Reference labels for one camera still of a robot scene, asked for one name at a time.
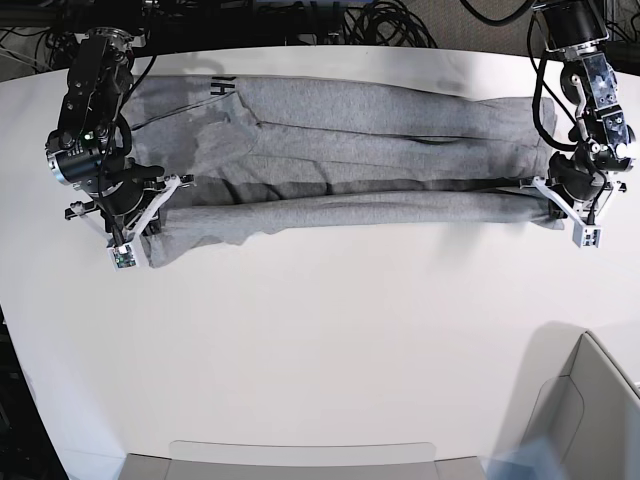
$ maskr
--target black wire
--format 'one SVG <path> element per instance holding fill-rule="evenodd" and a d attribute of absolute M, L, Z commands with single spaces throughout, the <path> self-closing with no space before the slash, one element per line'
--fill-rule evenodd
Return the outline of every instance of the black wire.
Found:
<path fill-rule="evenodd" d="M 151 18 L 153 17 L 153 14 L 156 11 L 155 9 L 156 3 L 157 3 L 157 0 L 153 0 L 153 3 L 151 5 L 151 11 L 148 11 L 146 22 L 145 22 L 144 38 L 147 42 L 149 41 L 149 32 L 151 31 Z"/>
<path fill-rule="evenodd" d="M 7 37 L 8 37 L 9 35 L 11 35 L 12 33 L 14 33 L 14 31 L 15 31 L 15 29 L 16 29 L 16 28 L 17 28 L 17 27 L 13 27 L 13 28 L 10 28 L 10 29 L 8 29 L 8 30 L 6 30 L 6 29 L 4 29 L 4 28 L 3 28 L 3 29 L 2 29 L 2 31 L 3 31 L 3 32 L 4 32 L 4 31 L 6 31 L 7 33 L 5 33 L 5 34 L 0 38 L 0 42 L 4 41 L 4 39 L 5 39 L 5 38 L 7 38 Z"/>
<path fill-rule="evenodd" d="M 131 87 L 131 90 L 129 90 L 129 92 L 125 95 L 122 101 L 122 105 L 124 105 L 129 101 L 129 99 L 131 98 L 131 95 L 133 95 L 133 92 L 136 90 L 136 88 L 138 88 L 142 83 L 142 81 L 146 78 L 146 76 L 149 75 L 149 72 L 153 68 L 154 63 L 156 63 L 157 58 L 158 58 L 158 55 L 154 55 L 153 57 L 151 57 L 151 61 L 149 62 L 149 65 L 147 65 L 147 68 L 144 69 L 144 72 L 142 72 L 142 75 L 138 77 L 138 80 L 136 80 L 136 82 L 133 84 L 133 86 Z"/>
<path fill-rule="evenodd" d="M 304 8 L 304 4 L 301 1 L 294 2 L 291 5 L 285 5 L 283 7 L 272 7 L 271 5 L 262 5 L 258 7 L 258 13 L 287 13 L 293 10 L 301 10 Z"/>
<path fill-rule="evenodd" d="M 124 236 L 122 235 L 122 230 L 116 223 L 115 218 L 113 217 L 113 213 L 111 213 L 111 207 L 104 201 L 104 194 L 102 193 L 102 179 L 104 178 L 104 174 L 106 172 L 107 165 L 107 157 L 109 156 L 109 150 L 111 148 L 111 142 L 113 141 L 113 136 L 115 135 L 115 125 L 112 123 L 109 124 L 109 135 L 107 136 L 107 146 L 104 150 L 104 155 L 102 156 L 102 161 L 100 162 L 100 170 L 98 172 L 98 199 L 100 200 L 100 207 L 104 212 L 106 217 L 107 226 L 111 229 L 111 233 L 113 234 L 113 239 L 116 246 L 120 246 L 124 243 Z"/>
<path fill-rule="evenodd" d="M 540 100 L 542 98 L 542 84 L 544 83 L 544 72 L 547 69 L 547 61 L 549 60 L 549 53 L 545 50 L 542 52 L 542 58 L 540 59 L 540 65 L 538 65 L 538 73 L 536 76 L 536 89 L 533 93 L 533 124 L 538 131 L 538 134 L 547 144 L 556 150 L 563 152 L 573 152 L 576 149 L 576 145 L 568 145 L 555 140 L 549 132 L 544 129 L 542 122 L 540 121 Z"/>
<path fill-rule="evenodd" d="M 533 60 L 533 47 L 531 46 L 531 37 L 533 35 L 533 25 L 536 22 L 535 17 L 531 17 L 531 21 L 529 22 L 529 30 L 527 30 L 527 52 L 529 53 L 529 61 L 531 62 L 531 66 L 533 67 L 533 69 L 535 70 L 536 74 L 538 73 L 538 67 L 536 66 L 536 62 Z M 567 117 L 569 117 L 569 120 L 571 120 L 571 122 L 576 125 L 576 119 L 573 118 L 573 115 L 571 114 L 571 112 L 569 111 L 569 109 L 567 109 L 567 107 L 564 105 L 564 103 L 562 103 L 560 101 L 560 99 L 557 97 L 557 95 L 553 92 L 553 90 L 551 90 L 551 88 L 549 88 L 549 85 L 547 85 L 547 82 L 545 82 L 544 80 L 542 81 L 542 86 L 545 88 L 545 90 L 547 92 L 549 92 L 549 95 L 551 95 L 551 98 L 553 98 L 555 100 L 555 102 L 560 106 L 560 108 L 562 109 L 562 111 L 567 115 Z"/>
<path fill-rule="evenodd" d="M 69 68 L 80 50 L 75 35 L 69 33 L 49 31 L 45 34 L 45 45 L 50 50 L 48 63 L 52 70 Z"/>
<path fill-rule="evenodd" d="M 6 53 L 7 55 L 9 55 L 11 58 L 14 58 L 16 60 L 18 60 L 19 62 L 28 62 L 28 60 L 24 59 L 24 58 L 20 58 L 17 55 L 15 55 L 14 53 L 11 53 L 10 51 L 7 50 L 7 47 L 5 47 L 2 42 L 0 42 L 0 50 L 4 49 L 4 53 Z"/>
<path fill-rule="evenodd" d="M 375 0 L 364 7 L 347 8 L 343 32 L 344 42 L 349 45 L 438 48 L 422 19 L 401 0 Z"/>
<path fill-rule="evenodd" d="M 591 162 L 591 165 L 602 177 L 602 187 L 600 187 L 598 194 L 593 199 L 593 202 L 591 202 L 591 208 L 589 209 L 589 215 L 587 216 L 587 225 L 594 225 L 596 223 L 596 205 L 598 204 L 598 200 L 600 200 L 602 193 L 607 188 L 607 176 L 595 165 L 595 163 Z"/>
<path fill-rule="evenodd" d="M 42 39 L 46 36 L 46 34 L 47 34 L 47 31 L 42 32 L 42 35 L 40 35 L 40 38 L 36 42 L 36 49 L 33 52 L 33 58 L 35 60 L 38 60 L 38 51 L 40 50 L 40 44 L 42 43 Z"/>
<path fill-rule="evenodd" d="M 467 0 L 460 0 L 460 3 L 464 8 L 467 9 L 467 11 L 471 15 L 476 17 L 485 25 L 489 25 L 491 27 L 502 27 L 504 25 L 508 25 L 512 22 L 515 22 L 522 15 L 527 13 L 531 8 L 531 6 L 535 3 L 535 0 L 525 0 L 525 2 L 522 5 L 520 5 L 520 7 L 515 12 L 499 20 L 493 20 L 492 18 L 485 17 L 480 12 L 478 12 L 475 8 L 473 8 L 473 6 Z"/>
<path fill-rule="evenodd" d="M 634 33 L 636 42 L 639 40 L 639 37 L 640 37 L 640 31 L 638 30 L 638 27 L 636 27 L 636 23 L 635 23 L 635 21 L 638 18 L 640 18 L 640 13 L 636 13 L 633 17 L 631 17 L 631 28 L 633 28 L 633 33 Z"/>
<path fill-rule="evenodd" d="M 35 37 L 36 35 L 40 35 L 41 33 L 46 32 L 47 30 L 43 30 L 41 32 L 35 32 L 35 33 L 20 33 L 20 32 L 16 32 L 16 28 L 18 27 L 13 27 L 13 28 L 0 28 L 0 32 L 7 32 L 1 39 L 0 41 L 4 40 L 7 36 L 9 35 L 17 35 L 18 37 Z"/>
<path fill-rule="evenodd" d="M 634 43 L 635 40 L 632 39 L 627 32 L 625 32 L 620 25 L 615 22 L 607 22 L 607 28 L 609 28 L 613 33 L 617 33 L 625 42 Z"/>

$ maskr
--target screw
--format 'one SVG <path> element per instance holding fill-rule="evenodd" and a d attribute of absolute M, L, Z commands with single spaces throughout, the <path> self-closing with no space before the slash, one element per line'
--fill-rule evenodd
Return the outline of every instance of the screw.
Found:
<path fill-rule="evenodd" d="M 63 147 L 70 147 L 73 144 L 73 137 L 69 132 L 64 132 L 60 138 L 60 143 Z"/>

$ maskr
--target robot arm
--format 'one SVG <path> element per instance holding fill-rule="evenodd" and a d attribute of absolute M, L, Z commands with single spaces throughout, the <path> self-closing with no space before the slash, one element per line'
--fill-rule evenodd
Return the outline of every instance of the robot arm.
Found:
<path fill-rule="evenodd" d="M 131 129 L 120 111 L 132 93 L 134 40 L 115 28 L 88 33 L 69 70 L 58 128 L 46 144 L 54 176 L 92 200 L 72 204 L 65 218 L 79 217 L 104 232 L 116 268 L 144 264 L 140 236 L 159 231 L 158 208 L 176 188 L 193 182 L 191 176 L 164 177 L 162 167 L 142 166 L 128 157 Z M 104 229 L 88 216 L 94 211 L 104 219 Z"/>
<path fill-rule="evenodd" d="M 534 178 L 537 188 L 552 202 L 559 218 L 574 221 L 574 242 L 598 246 L 602 221 L 615 195 L 626 191 L 618 174 L 633 167 L 633 132 L 618 103 L 615 73 L 607 63 L 602 42 L 608 38 L 604 22 L 591 0 L 538 2 L 535 15 L 549 30 L 550 41 L 538 67 L 534 93 L 534 123 L 556 152 L 549 162 L 549 178 Z M 575 127 L 569 134 L 576 142 L 557 142 L 539 120 L 544 71 L 551 53 L 564 63 L 561 86 L 576 105 Z M 572 152 L 569 159 L 561 152 Z"/>

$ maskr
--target folded gray shirt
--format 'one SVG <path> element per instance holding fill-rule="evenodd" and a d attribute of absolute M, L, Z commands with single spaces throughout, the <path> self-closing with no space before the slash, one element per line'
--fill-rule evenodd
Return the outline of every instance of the folded gray shirt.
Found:
<path fill-rule="evenodd" d="M 163 207 L 162 233 L 143 242 L 153 267 L 191 248 L 296 227 L 558 227 L 545 199 L 514 188 L 544 175 L 551 155 L 529 98 L 471 102 L 344 81 L 149 77 L 124 114 L 139 163 L 196 178 Z M 541 117 L 553 131 L 552 101 L 543 99 Z"/>

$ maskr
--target white tabletop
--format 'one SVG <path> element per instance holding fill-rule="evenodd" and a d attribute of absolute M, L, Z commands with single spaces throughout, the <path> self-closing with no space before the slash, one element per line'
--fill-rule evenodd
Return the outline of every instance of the white tabletop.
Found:
<path fill-rule="evenodd" d="M 558 92 L 560 68 L 547 72 Z M 171 55 L 153 73 L 336 78 L 473 99 L 534 88 L 525 58 L 382 47 Z M 0 302 L 76 477 L 114 478 L 127 452 L 169 456 L 176 440 L 431 442 L 437 458 L 488 456 L 517 444 L 587 328 L 613 328 L 607 346 L 640 380 L 640 355 L 620 341 L 640 325 L 635 172 L 598 250 L 529 224 L 318 228 L 116 273 L 102 239 L 64 220 L 83 195 L 45 160 L 65 77 L 0 84 Z M 640 79 L 619 83 L 640 128 Z"/>

